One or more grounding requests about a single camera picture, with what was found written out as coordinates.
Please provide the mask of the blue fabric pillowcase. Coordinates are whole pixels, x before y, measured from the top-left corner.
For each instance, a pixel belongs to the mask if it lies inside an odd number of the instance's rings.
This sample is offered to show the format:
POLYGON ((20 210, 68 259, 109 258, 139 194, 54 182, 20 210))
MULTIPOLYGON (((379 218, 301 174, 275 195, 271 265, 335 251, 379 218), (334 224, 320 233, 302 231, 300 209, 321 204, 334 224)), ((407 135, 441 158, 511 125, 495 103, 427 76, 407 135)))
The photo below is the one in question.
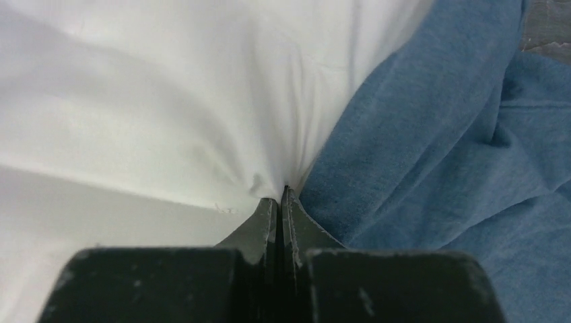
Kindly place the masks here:
POLYGON ((300 198, 346 246, 476 256, 509 322, 570 321, 570 67, 529 1, 436 1, 351 99, 300 198))

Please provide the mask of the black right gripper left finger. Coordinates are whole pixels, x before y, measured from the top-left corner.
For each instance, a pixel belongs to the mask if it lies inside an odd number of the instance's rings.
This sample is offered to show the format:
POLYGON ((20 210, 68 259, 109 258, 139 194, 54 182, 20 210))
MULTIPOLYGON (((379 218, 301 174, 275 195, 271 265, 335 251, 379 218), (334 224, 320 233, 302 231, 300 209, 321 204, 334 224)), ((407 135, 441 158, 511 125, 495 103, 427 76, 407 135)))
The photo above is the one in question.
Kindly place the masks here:
POLYGON ((214 247, 88 248, 63 267, 40 322, 274 322, 277 202, 214 247))

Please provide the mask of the white pillow with yellow side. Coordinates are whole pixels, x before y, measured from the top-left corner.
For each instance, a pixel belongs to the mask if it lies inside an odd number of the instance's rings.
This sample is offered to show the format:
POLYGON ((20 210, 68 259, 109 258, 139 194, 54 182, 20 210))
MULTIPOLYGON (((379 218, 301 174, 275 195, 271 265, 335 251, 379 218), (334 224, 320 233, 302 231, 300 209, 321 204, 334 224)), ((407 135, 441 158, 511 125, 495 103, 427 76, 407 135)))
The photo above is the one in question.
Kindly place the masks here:
POLYGON ((430 1, 2 1, 1 321, 95 246, 211 245, 302 187, 430 1))

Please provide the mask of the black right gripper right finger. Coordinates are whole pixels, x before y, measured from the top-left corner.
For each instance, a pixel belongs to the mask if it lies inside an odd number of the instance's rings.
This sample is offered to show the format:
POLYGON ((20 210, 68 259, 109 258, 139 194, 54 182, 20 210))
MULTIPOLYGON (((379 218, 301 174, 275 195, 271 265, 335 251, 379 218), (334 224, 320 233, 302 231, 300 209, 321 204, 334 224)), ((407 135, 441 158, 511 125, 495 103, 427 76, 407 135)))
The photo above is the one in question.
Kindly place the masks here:
POLYGON ((285 188, 281 285, 288 322, 504 322, 485 271, 457 251, 345 248, 285 188))

